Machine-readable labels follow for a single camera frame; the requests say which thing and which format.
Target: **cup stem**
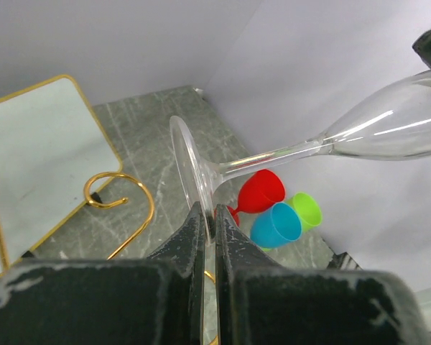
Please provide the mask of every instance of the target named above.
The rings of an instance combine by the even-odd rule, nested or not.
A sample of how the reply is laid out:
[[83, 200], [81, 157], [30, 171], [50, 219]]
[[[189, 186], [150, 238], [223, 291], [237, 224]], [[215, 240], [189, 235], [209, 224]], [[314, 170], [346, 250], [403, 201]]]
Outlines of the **cup stem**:
[[322, 137], [317, 137], [300, 144], [276, 149], [275, 151], [219, 164], [218, 172], [222, 176], [223, 182], [225, 182], [231, 178], [255, 173], [258, 170], [299, 160], [300, 158], [327, 154], [330, 151], [330, 145], [331, 143], [324, 144]]

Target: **red cup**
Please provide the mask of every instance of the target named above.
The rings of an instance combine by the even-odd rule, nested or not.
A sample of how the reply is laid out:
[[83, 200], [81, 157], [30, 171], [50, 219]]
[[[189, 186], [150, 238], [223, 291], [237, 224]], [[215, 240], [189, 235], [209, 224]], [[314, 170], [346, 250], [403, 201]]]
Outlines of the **red cup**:
[[233, 207], [227, 206], [227, 208], [230, 211], [231, 216], [235, 220], [236, 225], [239, 227], [239, 216], [238, 216], [238, 214], [235, 212]]
[[286, 190], [279, 177], [271, 170], [259, 170], [239, 191], [238, 207], [231, 215], [237, 216], [238, 212], [261, 213], [285, 197]]

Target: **gold-rimmed tray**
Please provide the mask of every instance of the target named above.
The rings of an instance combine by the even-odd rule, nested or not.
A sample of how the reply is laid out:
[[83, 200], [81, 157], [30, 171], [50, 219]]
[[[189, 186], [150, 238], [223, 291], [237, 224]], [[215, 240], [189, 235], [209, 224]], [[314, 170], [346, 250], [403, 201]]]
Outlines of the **gold-rimmed tray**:
[[[10, 262], [37, 248], [85, 204], [83, 186], [91, 176], [121, 170], [119, 155], [69, 75], [0, 98], [0, 219]], [[93, 189], [109, 181], [96, 181]]]

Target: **white wall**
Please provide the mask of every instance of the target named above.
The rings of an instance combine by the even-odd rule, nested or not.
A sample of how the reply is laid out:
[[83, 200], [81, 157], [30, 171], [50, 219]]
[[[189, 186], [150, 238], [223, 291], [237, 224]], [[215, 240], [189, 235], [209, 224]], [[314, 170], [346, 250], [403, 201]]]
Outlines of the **white wall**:
[[261, 0], [0, 0], [0, 96], [73, 76], [92, 104], [203, 86]]
[[[205, 91], [253, 153], [289, 146], [427, 69], [411, 46], [428, 29], [431, 0], [266, 0]], [[289, 194], [318, 200], [335, 251], [431, 286], [431, 158], [313, 157], [277, 172]]]

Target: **green plastic cup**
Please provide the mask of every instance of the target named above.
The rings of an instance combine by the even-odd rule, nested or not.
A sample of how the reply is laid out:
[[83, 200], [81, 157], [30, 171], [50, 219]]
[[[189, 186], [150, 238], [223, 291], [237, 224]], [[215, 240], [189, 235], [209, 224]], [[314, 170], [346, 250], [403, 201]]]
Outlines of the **green plastic cup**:
[[302, 232], [306, 232], [321, 224], [323, 213], [321, 207], [315, 199], [306, 193], [297, 193], [286, 201], [286, 204], [292, 207], [300, 218], [302, 223]]

